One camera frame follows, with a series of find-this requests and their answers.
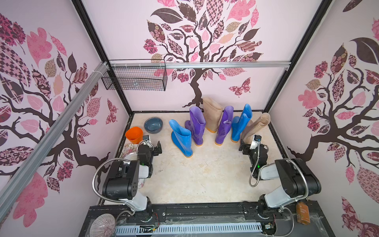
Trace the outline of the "blue rain boot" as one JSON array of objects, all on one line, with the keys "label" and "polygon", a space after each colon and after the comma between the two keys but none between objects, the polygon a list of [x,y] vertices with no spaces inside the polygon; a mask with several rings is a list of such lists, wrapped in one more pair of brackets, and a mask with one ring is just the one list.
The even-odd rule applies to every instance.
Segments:
[{"label": "blue rain boot", "polygon": [[232,120],[232,142],[237,143],[240,140],[241,133],[246,128],[252,118],[252,110],[249,104],[245,104],[240,116],[235,116]]},{"label": "blue rain boot", "polygon": [[172,129],[171,139],[174,145],[183,153],[185,157],[190,158],[193,155],[193,150],[191,147],[191,131],[180,126],[174,119],[169,121],[169,125]]}]

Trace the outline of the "beige rain boot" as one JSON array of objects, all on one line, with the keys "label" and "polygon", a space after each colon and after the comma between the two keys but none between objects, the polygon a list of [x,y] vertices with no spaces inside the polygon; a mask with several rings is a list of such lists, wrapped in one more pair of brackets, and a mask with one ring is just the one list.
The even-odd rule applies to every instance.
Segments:
[{"label": "beige rain boot", "polygon": [[203,98],[204,118],[206,121],[206,128],[216,133],[218,131],[219,122],[223,114],[224,107],[217,103],[210,97]]},{"label": "beige rain boot", "polygon": [[254,135],[260,130],[267,127],[271,122],[269,113],[262,113],[255,121],[249,121],[244,131],[241,133],[241,140],[245,144],[251,144]]}]

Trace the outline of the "purple rain boot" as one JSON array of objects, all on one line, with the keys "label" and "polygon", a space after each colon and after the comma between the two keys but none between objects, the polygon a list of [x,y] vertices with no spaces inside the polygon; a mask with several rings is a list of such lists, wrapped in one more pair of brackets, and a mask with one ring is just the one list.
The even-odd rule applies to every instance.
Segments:
[{"label": "purple rain boot", "polygon": [[233,106],[226,106],[224,108],[220,123],[219,123],[219,128],[217,131],[215,143],[219,146],[221,146],[230,132],[232,128],[232,120],[234,116],[234,108]]},{"label": "purple rain boot", "polygon": [[185,128],[191,131],[191,137],[196,146],[202,146],[206,120],[202,110],[199,107],[193,106],[189,109],[189,111],[190,120],[185,122]]}]

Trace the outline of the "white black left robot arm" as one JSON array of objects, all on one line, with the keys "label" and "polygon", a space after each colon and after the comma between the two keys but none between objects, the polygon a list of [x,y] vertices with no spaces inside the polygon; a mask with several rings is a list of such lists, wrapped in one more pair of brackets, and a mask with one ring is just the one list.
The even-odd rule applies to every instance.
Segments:
[{"label": "white black left robot arm", "polygon": [[150,199],[140,193],[139,187],[153,174],[153,158],[162,153],[161,143],[153,146],[150,141],[142,141],[137,148],[121,158],[111,159],[109,171],[102,190],[95,193],[105,205],[126,205],[132,212],[153,214]]}]

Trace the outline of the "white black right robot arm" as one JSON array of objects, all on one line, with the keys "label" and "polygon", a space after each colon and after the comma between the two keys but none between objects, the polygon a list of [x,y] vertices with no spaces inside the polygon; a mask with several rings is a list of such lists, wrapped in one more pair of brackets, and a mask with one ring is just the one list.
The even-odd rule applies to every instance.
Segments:
[{"label": "white black right robot arm", "polygon": [[321,183],[302,159],[279,159],[267,163],[268,147],[258,140],[251,144],[240,142],[239,151],[247,155],[251,163],[249,186],[254,188],[260,181],[280,180],[280,186],[268,194],[260,196],[257,213],[267,218],[273,209],[283,210],[289,204],[318,194]]}]

